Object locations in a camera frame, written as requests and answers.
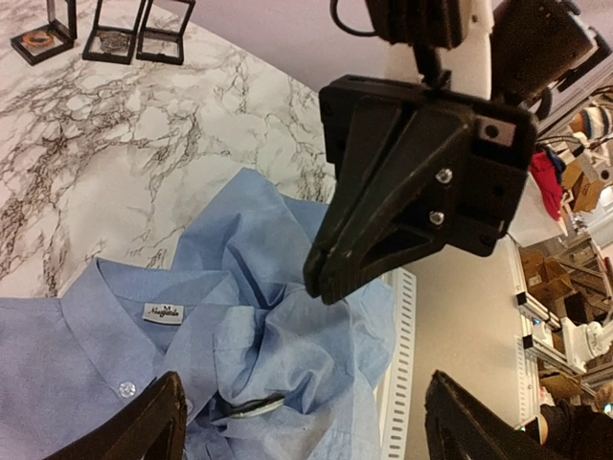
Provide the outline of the blue button-up shirt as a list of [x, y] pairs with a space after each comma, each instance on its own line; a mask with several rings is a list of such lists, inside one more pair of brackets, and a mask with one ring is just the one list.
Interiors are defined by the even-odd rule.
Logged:
[[[303, 264], [327, 208], [244, 169], [181, 236], [169, 270], [103, 259], [59, 298], [1, 302], [1, 455], [41, 459], [176, 372], [187, 459], [376, 459], [375, 387], [395, 347], [373, 281], [327, 306]], [[230, 419], [283, 395], [279, 409]]]

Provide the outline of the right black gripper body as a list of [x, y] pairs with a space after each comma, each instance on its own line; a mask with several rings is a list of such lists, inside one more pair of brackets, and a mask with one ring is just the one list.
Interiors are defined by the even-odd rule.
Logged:
[[318, 237], [325, 257], [491, 254], [534, 153], [523, 109], [391, 80], [346, 76], [320, 93], [337, 185]]

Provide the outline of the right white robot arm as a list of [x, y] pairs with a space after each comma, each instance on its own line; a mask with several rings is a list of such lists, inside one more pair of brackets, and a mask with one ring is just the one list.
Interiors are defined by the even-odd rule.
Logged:
[[531, 104], [592, 53], [569, 1], [371, 1], [384, 79], [319, 93], [336, 177], [306, 257], [332, 304], [448, 245], [490, 255], [511, 225], [537, 136]]

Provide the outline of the open black frame box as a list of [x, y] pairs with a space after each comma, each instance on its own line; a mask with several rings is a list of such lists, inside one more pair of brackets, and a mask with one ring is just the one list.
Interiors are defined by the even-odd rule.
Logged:
[[[178, 1], [186, 7], [180, 18], [177, 31], [155, 28], [149, 24], [154, 1], [139, 1], [133, 25], [130, 29], [101, 22], [102, 9], [106, 1], [97, 1], [90, 35], [82, 50], [81, 57], [87, 61], [129, 65], [133, 58], [142, 61], [182, 65], [185, 59], [184, 35], [191, 19], [195, 1]], [[105, 53], [101, 49], [99, 33], [117, 31], [130, 37], [127, 50], [122, 53]]]

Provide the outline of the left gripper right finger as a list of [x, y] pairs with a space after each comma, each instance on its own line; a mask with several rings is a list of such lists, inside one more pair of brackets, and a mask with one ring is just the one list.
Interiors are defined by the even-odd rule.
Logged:
[[447, 373], [432, 375], [425, 398], [429, 457], [454, 459], [560, 459], [535, 440], [538, 418], [508, 425]]

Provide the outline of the orange portrait round brooch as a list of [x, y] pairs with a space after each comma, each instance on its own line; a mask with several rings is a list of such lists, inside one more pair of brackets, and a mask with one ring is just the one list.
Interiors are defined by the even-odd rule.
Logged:
[[27, 47], [40, 49], [53, 46], [55, 43], [55, 38], [47, 31], [38, 30], [23, 34], [22, 42]]

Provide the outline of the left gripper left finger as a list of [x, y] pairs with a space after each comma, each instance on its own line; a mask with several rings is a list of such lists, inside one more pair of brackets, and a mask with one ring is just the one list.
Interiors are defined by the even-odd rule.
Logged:
[[167, 372], [106, 423], [49, 460], [181, 460], [187, 400], [179, 375]]

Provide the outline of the upright black frame box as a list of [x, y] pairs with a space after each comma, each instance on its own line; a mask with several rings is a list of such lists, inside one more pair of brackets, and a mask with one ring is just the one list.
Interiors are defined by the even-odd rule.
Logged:
[[77, 1], [46, 1], [47, 23], [11, 38], [11, 46], [31, 66], [62, 54], [78, 38]]

